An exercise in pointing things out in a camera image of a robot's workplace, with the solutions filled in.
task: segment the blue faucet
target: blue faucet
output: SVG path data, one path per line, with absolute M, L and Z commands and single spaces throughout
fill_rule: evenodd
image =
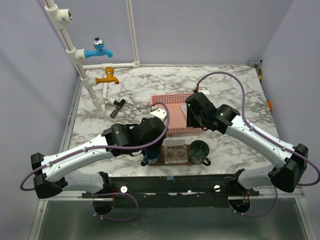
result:
M 113 57 L 113 53 L 105 48 L 105 43 L 102 37 L 95 37 L 92 41 L 95 51 L 84 50 L 85 58 L 108 55 L 109 58 Z

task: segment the cable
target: cable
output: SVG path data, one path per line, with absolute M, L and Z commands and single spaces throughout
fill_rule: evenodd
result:
M 47 167 L 50 167 L 52 166 L 53 164 L 56 164 L 64 159 L 67 159 L 67 158 L 70 158 L 74 155 L 77 155 L 77 154 L 80 154 L 82 152 L 85 152 L 85 151 L 88 151 L 88 150 L 95 150 L 95 149 L 119 149 L 119 150 L 139 150 L 139 149 L 144 149 L 144 148 L 147 148 L 147 147 L 150 147 L 152 146 L 153 144 L 157 143 L 160 139 L 162 139 L 162 137 L 167 134 L 167 131 L 168 131 L 168 128 L 169 128 L 169 124 L 170 124 L 170 113 L 169 113 L 169 109 L 167 107 L 166 104 L 164 104 L 163 102 L 156 102 L 155 105 L 162 105 L 166 111 L 166 114 L 167 114 L 167 120 L 166 120 L 166 124 L 165 124 L 165 128 L 163 130 L 163 132 L 153 141 L 147 143 L 147 144 L 143 144 L 143 145 L 140 145 L 140 146 L 114 146 L 114 145 L 97 145 L 97 146 L 90 146 L 90 147 L 86 147 L 84 149 L 79 149 L 77 151 L 74 151 L 74 152 L 71 152 L 65 156 L 62 156 L 62 157 L 59 157 L 58 159 L 56 160 L 53 160 L 53 161 L 50 161 L 48 164 L 46 165 L 42 165 L 42 166 L 39 166 L 37 167 L 36 169 L 34 169 L 32 172 L 30 172 L 23 180 L 22 182 L 20 183 L 20 189 L 22 191 L 33 191 L 35 190 L 35 188 L 25 188 L 24 187 L 24 184 L 26 183 L 26 181 L 35 173 L 37 173 L 38 171 L 44 169 L 44 168 L 47 168 Z
M 236 210 L 231 206 L 230 203 L 229 203 L 229 207 L 233 210 L 233 212 L 234 212 L 235 214 L 238 214 L 238 215 L 240 215 L 240 216 L 242 216 L 242 217 L 247 217 L 247 218 L 260 218 L 260 217 L 264 217 L 264 216 L 268 215 L 269 213 L 271 213 L 271 212 L 275 209 L 275 207 L 277 206 L 277 204 L 278 204 L 279 198 L 278 198 L 278 191 L 277 191 L 277 188 L 276 188 L 276 187 L 274 187 L 274 192 L 275 192 L 275 200 L 274 200 L 273 206 L 272 206 L 268 211 L 266 211 L 266 212 L 264 212 L 264 213 L 262 213 L 262 214 L 249 215 L 249 214 L 245 214 L 245 213 L 243 213 L 243 212 L 238 212 L 238 211 L 236 211 Z
M 311 182 L 311 183 L 298 183 L 298 186 L 304 186 L 304 187 L 308 187 L 308 186 L 314 186 L 316 184 L 318 184 L 320 182 L 320 169 L 309 159 L 307 159 L 305 156 L 302 156 L 301 154 L 286 148 L 285 146 L 282 146 L 281 144 L 279 144 L 278 142 L 272 140 L 271 138 L 269 138 L 268 136 L 264 135 L 263 133 L 259 132 L 258 130 L 256 130 L 255 128 L 252 128 L 252 126 L 250 125 L 250 123 L 248 122 L 248 120 L 246 119 L 245 116 L 245 100 L 246 100 L 246 93 L 245 93 L 245 88 L 243 86 L 243 84 L 241 83 L 241 81 L 234 75 L 232 75 L 231 73 L 228 72 L 224 72 L 224 71 L 215 71 L 215 72 L 211 72 L 208 73 L 207 75 L 203 76 L 196 84 L 196 91 L 197 89 L 199 89 L 199 84 L 207 77 L 211 76 L 211 75 L 215 75 L 215 74 L 225 74 L 228 75 L 229 77 L 235 79 L 238 84 L 240 85 L 241 91 L 242 91 L 242 110 L 241 110 L 241 117 L 242 120 L 244 121 L 244 123 L 250 128 L 252 129 L 253 132 L 255 132 L 256 134 L 258 134 L 260 137 L 262 137 L 263 139 L 267 140 L 268 142 L 272 143 L 273 145 L 293 154 L 296 155 L 297 157 L 303 159 L 304 161 L 306 161 L 308 164 L 310 164 L 318 173 L 318 178 L 316 181 Z
M 129 218 L 124 218 L 124 219 L 120 219 L 120 218 L 114 218 L 114 217 L 109 217 L 109 216 L 104 216 L 104 215 L 100 215 L 96 212 L 95 210 L 95 206 L 92 204 L 92 210 L 94 211 L 94 217 L 95 216 L 99 216 L 102 219 L 108 219 L 108 220 L 112 220 L 112 221 L 116 221 L 116 222 L 128 222 L 128 221 L 131 221 L 133 219 L 135 219 L 137 217 L 137 215 L 139 214 L 139 204 L 138 204 L 138 201 L 135 199 L 134 196 L 128 194 L 128 193 L 124 193 L 124 192 L 113 192 L 113 193 L 101 193 L 101 194 L 98 194 L 98 193 L 91 193 L 89 192 L 89 194 L 91 195 L 95 195 L 95 196 L 113 196 L 113 195 L 125 195 L 129 198 L 131 198 L 134 203 L 135 203 L 135 206 L 136 206 L 136 211 L 135 211 L 135 214 Z

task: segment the orange faucet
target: orange faucet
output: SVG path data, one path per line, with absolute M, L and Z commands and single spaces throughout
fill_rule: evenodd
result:
M 95 82 L 96 84 L 101 84 L 101 83 L 111 83 L 111 82 L 114 82 L 115 84 L 119 84 L 119 80 L 118 78 L 116 78 L 114 76 L 114 73 L 115 73 L 115 70 L 113 67 L 106 67 L 105 68 L 105 74 L 106 74 L 106 77 L 105 78 L 95 78 Z

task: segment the metal frame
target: metal frame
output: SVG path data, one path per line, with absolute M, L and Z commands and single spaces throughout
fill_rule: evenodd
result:
M 66 151 L 70 146 L 71 136 L 76 120 L 78 105 L 80 102 L 82 92 L 82 83 L 80 78 L 78 78 L 75 93 L 72 100 L 71 109 L 68 115 L 66 127 L 63 133 L 61 146 L 59 148 L 59 152 Z M 252 198 L 274 198 L 274 189 L 273 187 L 261 187 L 259 189 L 260 196 L 252 196 Z M 62 192 L 61 194 L 48 199 L 49 201 L 92 201 L 92 199 L 83 199 L 81 191 L 77 192 Z M 301 217 L 301 221 L 303 227 L 305 229 L 306 236 L 309 240 L 316 240 L 316 235 L 310 220 L 310 216 L 306 206 L 306 200 L 304 199 L 304 192 L 302 187 L 297 188 L 293 193 L 285 193 L 279 191 L 279 198 L 295 198 L 297 208 Z M 229 199 L 238 199 L 238 197 L 229 197 Z M 42 224 L 44 221 L 48 200 L 40 200 L 38 203 L 38 207 L 35 213 L 35 217 L 33 220 L 33 224 L 31 227 L 29 240 L 39 239 Z M 100 201 L 110 201 L 110 198 L 101 198 Z

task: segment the marble countertop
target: marble countertop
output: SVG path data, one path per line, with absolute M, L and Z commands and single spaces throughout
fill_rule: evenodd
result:
M 120 84 L 110 83 L 108 96 L 125 99 L 126 104 L 118 115 L 99 118 L 90 96 L 82 88 L 79 106 L 71 136 L 70 148 L 83 144 L 112 124 L 140 123 L 150 109 L 150 96 L 160 94 L 191 93 L 196 82 L 204 75 L 214 71 L 225 71 L 234 74 L 244 85 L 246 93 L 245 113 L 249 121 L 269 134 L 278 137 L 268 104 L 259 82 L 256 70 L 248 66 L 197 66 L 197 67 L 139 67 L 116 68 L 114 76 Z M 89 77 L 103 77 L 103 70 L 88 70 Z M 217 107 L 222 104 L 230 105 L 241 112 L 241 89 L 238 83 L 222 74 L 208 77 L 201 87 L 210 91 L 208 97 Z M 94 87 L 97 96 L 102 94 L 102 85 Z M 106 114 L 109 116 L 114 106 L 107 105 Z M 127 155 L 95 162 L 80 169 L 84 173 L 103 171 L 111 177 L 133 176 L 177 176 L 177 175 L 209 175 L 230 174 L 242 168 L 250 168 L 267 164 L 267 160 L 242 142 L 222 135 L 219 132 L 198 132 L 188 135 L 174 135 L 166 140 L 186 140 L 190 144 L 201 139 L 210 147 L 210 166 L 141 166 L 142 156 Z

